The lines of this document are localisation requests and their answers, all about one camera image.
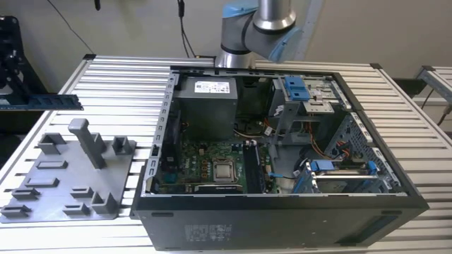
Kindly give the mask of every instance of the slotted aluminum table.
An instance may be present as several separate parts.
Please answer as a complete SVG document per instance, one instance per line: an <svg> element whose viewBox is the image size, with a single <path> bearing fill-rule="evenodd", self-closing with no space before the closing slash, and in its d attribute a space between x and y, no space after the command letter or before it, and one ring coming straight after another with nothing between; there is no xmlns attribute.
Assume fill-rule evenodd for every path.
<svg viewBox="0 0 452 254"><path fill-rule="evenodd" d="M452 67L423 66L417 79L424 80L452 104Z"/></svg>
<svg viewBox="0 0 452 254"><path fill-rule="evenodd" d="M208 59L97 56L84 60L61 94L77 94L84 111L45 112L0 171L0 207L37 158L44 132L75 139L67 126L88 119L105 140L127 135L137 149L120 216L109 221L0 224L0 250L27 253L153 253L140 221L128 218L140 167L149 155L169 66L212 66ZM336 71L344 77L431 209L367 249L353 253L452 253L452 141L381 69L367 64L257 62L259 69ZM240 253L351 253L351 249L256 250Z"/></svg>

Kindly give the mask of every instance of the black cable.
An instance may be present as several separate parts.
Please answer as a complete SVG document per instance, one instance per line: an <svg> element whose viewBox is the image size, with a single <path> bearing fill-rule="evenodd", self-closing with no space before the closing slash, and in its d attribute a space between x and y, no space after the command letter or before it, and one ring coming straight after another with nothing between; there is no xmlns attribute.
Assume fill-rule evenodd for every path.
<svg viewBox="0 0 452 254"><path fill-rule="evenodd" d="M192 52L193 57L196 57L196 54L195 54L195 51L193 51L193 48L192 48L192 44L189 43L189 40L188 40L188 37L187 37L187 33L185 33L185 29L184 29L184 21L183 21L181 26L183 26L183 32L184 32L185 41L187 41L187 44L188 44L188 47L189 47L189 51Z"/></svg>
<svg viewBox="0 0 452 254"><path fill-rule="evenodd" d="M443 114L443 116L441 116L441 118L439 119L439 122L437 122L437 124L436 124L437 126L440 126L440 124L443 123L445 116L447 116L447 114Z"/></svg>
<svg viewBox="0 0 452 254"><path fill-rule="evenodd" d="M423 103L423 106L421 106L421 110L424 109L424 106L425 106L425 103L427 103L427 100L429 99L431 95L433 93L433 89L431 90L429 94L427 95L427 98L424 100L424 103Z"/></svg>
<svg viewBox="0 0 452 254"><path fill-rule="evenodd" d="M187 36L187 33L185 33L185 29L184 29L184 14L185 14L185 2L184 2L184 0L177 0L177 7L179 7L177 14L179 14L179 19L180 19L180 24L181 24L181 37L183 37L183 45L184 45L185 54L187 54L187 57L189 58L187 45L185 45L185 41L187 41L189 51L192 52L193 57L196 57L196 54L195 54L193 48L192 48L192 44L189 43L188 36Z"/></svg>
<svg viewBox="0 0 452 254"><path fill-rule="evenodd" d="M67 24L68 27L69 27L69 30L71 30L72 33L76 35L76 37L80 39L80 41L84 43L84 45L87 46L89 52L93 54L93 51L92 51L91 47L88 46L88 44L85 43L85 41L83 40L83 38L80 37L80 35L76 33L76 31L73 31L73 29L72 29L72 27L71 27L71 25L69 25L69 22L65 20L65 18L64 18L64 16L63 16L61 12L59 12L59 10L57 10L56 6L53 5L53 3L51 2L51 0L47 0L47 1L48 1L48 3L52 5L52 7L53 7L53 9L56 10L56 12L59 13L60 17L63 18L65 24Z"/></svg>
<svg viewBox="0 0 452 254"><path fill-rule="evenodd" d="M187 45L185 45L185 38L184 38L184 30L183 30L183 28L181 28L181 38L183 38L183 45L184 45L184 50L185 50L187 58L189 58L188 50L187 50Z"/></svg>

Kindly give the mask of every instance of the label sticker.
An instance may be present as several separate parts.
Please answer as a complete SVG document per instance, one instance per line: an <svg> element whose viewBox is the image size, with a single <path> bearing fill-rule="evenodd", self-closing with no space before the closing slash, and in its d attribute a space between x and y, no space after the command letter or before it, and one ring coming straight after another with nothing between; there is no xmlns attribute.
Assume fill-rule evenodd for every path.
<svg viewBox="0 0 452 254"><path fill-rule="evenodd" d="M185 225L187 242L228 242L231 234L231 224Z"/></svg>
<svg viewBox="0 0 452 254"><path fill-rule="evenodd" d="M197 81L195 83L196 93L228 94L229 82Z"/></svg>
<svg viewBox="0 0 452 254"><path fill-rule="evenodd" d="M264 134L265 134L267 136L269 136L272 131L273 131L272 127L268 126L267 129L265 129L265 131L264 131Z"/></svg>

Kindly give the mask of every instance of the white label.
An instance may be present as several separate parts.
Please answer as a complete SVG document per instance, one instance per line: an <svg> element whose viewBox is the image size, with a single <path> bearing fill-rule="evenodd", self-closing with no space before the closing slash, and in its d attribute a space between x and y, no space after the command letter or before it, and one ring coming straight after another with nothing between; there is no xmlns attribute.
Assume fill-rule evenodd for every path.
<svg viewBox="0 0 452 254"><path fill-rule="evenodd" d="M293 171L293 175L295 175L295 177L299 177L300 171L299 170Z"/></svg>
<svg viewBox="0 0 452 254"><path fill-rule="evenodd" d="M272 129L272 127L269 127L269 126L268 126L268 127L267 127L267 129L265 129L265 132L264 132L264 134L269 136L269 135L271 135L271 132L272 132L272 130L273 130L273 129Z"/></svg>
<svg viewBox="0 0 452 254"><path fill-rule="evenodd" d="M229 82L197 81L195 83L196 93L228 94Z"/></svg>

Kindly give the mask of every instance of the gray robot arm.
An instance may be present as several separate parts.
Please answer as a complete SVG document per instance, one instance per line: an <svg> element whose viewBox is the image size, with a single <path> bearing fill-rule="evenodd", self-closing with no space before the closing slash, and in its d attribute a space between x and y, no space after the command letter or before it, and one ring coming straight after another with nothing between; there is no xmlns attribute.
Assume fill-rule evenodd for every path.
<svg viewBox="0 0 452 254"><path fill-rule="evenodd" d="M253 68L252 52L272 62L291 60L301 39L295 19L291 0L249 0L225 4L216 66Z"/></svg>

